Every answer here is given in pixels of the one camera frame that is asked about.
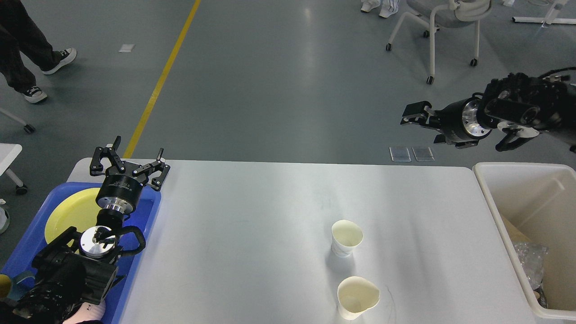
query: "sneaker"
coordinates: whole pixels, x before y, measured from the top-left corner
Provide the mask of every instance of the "sneaker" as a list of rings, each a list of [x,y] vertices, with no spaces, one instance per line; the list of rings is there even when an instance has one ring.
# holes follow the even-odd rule
[[[59,51],[58,53],[60,53],[62,56],[60,63],[58,63],[58,65],[56,65],[53,69],[42,71],[42,73],[46,75],[56,73],[56,71],[58,71],[62,66],[72,62],[76,58],[76,54],[78,54],[75,48],[68,48],[66,50]]]
[[[31,87],[30,89],[26,90],[26,92],[24,92],[22,95],[24,96],[26,101],[28,101],[31,104],[39,103],[48,97],[48,95],[42,92],[42,90],[37,86]]]
[[[382,9],[380,9],[380,14],[378,16],[382,18],[388,18],[397,12],[398,12],[398,1],[390,0],[389,4],[387,3],[382,4]]]
[[[379,4],[372,4],[369,1],[364,2],[364,4],[362,5],[362,9],[360,9],[361,12],[364,13],[368,13],[370,12],[372,9],[376,8]]]

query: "white storage bin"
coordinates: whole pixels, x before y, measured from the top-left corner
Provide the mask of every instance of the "white storage bin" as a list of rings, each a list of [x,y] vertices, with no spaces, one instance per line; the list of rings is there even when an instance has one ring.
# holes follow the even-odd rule
[[[534,313],[576,320],[576,172],[566,165],[540,163],[479,163],[473,170]],[[503,217],[550,248],[543,284],[549,309],[536,300]]]

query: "person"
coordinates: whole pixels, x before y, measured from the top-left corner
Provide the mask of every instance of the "person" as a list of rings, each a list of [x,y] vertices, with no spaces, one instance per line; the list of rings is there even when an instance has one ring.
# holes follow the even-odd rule
[[[0,0],[0,72],[8,86],[29,103],[39,103],[48,95],[36,86],[36,77],[24,66],[20,51],[44,74],[55,73],[77,54],[74,48],[53,51],[20,0]]]
[[[382,5],[379,16],[382,18],[388,18],[398,12],[399,1],[400,0],[363,0],[362,9],[360,9],[360,11],[368,13],[372,11],[372,9],[378,8]]]

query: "plastic bag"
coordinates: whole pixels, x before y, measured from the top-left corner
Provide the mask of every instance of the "plastic bag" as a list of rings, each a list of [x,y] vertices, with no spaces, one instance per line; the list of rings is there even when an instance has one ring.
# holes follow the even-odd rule
[[[548,247],[532,242],[513,243],[532,290],[537,289],[544,277],[544,256],[548,254]]]

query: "chair wheel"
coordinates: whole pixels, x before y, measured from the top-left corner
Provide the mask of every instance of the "chair wheel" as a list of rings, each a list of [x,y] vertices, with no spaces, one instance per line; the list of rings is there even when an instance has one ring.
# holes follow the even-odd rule
[[[27,192],[28,192],[28,187],[26,187],[25,184],[23,184],[22,187],[16,186],[16,194],[17,195],[23,195]]]
[[[34,126],[30,125],[30,124],[26,124],[26,126],[24,126],[24,131],[28,134],[32,134],[34,133],[36,129],[34,128]]]

